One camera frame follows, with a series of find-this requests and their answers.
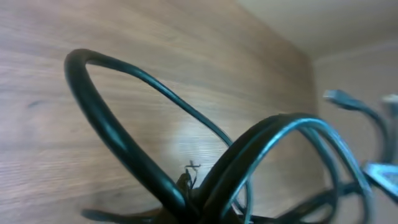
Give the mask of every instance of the wood grain surface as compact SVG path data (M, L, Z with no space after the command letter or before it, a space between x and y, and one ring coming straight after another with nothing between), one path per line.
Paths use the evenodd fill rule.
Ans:
M37 0L0 4L0 223L89 223L82 208L160 206L104 146L67 87L63 60L87 48L158 78L233 139L267 116L315 113L306 56L233 0ZM208 129L128 75L88 67L112 111L177 180L198 183L226 150ZM320 161L297 133L254 175L258 215L322 187Z

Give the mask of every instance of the wall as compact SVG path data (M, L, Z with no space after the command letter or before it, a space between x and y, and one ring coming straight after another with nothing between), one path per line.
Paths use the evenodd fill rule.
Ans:
M382 111L380 98L398 92L398 40L321 58L314 62L318 109L346 139L360 162L376 157L379 147L369 121L358 113L339 110L322 99L328 89L341 89ZM380 190L375 191L374 223L395 223L397 207ZM344 199L336 223L355 223L356 197Z
M398 37L396 0L237 0L316 59Z

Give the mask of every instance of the plug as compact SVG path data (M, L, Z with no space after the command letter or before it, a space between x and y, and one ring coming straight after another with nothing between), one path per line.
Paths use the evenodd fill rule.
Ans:
M361 110L363 103L342 90L327 90L323 97L340 108L346 110Z
M391 94L382 98L393 118L398 117L398 95Z

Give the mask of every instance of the wooden panel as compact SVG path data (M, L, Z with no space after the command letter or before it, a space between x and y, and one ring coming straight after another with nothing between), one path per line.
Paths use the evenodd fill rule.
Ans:
M76 48L149 72L233 139L276 113L315 112L307 58L232 0L2 1L0 217L87 223L81 208L134 213L159 202L83 117L63 74ZM198 182L222 142L139 80L89 66L99 92L173 179L193 160ZM322 186L319 160L292 134L257 169L255 213L277 215Z

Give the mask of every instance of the cable bundle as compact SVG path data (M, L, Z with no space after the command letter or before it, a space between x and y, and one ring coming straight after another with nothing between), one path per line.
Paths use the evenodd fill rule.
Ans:
M209 171L199 188L195 189L194 194L186 195L182 192L172 179L128 135L97 92L85 67L86 63L128 73L141 79L179 105L224 141L228 150ZM328 204L331 211L322 221L316 223L329 223L337 211L339 197L353 192L359 194L362 199L364 217L361 223L369 223L371 220L373 213L371 208L372 193L367 179L344 140L319 118L302 113L271 116L258 122L235 142L232 142L217 125L199 111L179 98L154 77L131 64L91 50L78 49L72 51L66 57L65 74L81 110L103 142L125 168L159 199L164 208L179 223L226 222L225 218L231 211L234 211L231 208L234 203L243 214L237 215L232 212L233 216L237 217L235 223L305 223L301 219L324 204ZM277 218L251 215L252 189L249 181L250 176L273 146L293 130L299 130L313 144L329 170L333 188ZM325 140L349 170L354 180L353 183L340 183L336 160ZM240 205L236 200L242 187L246 189L246 206ZM159 219L154 217L124 217L99 211L92 211L91 215L88 214L85 213L85 216L92 218L92 214L97 214L102 217L97 218L99 220L117 223L155 223L155 220L157 220L156 223L160 223L158 222Z

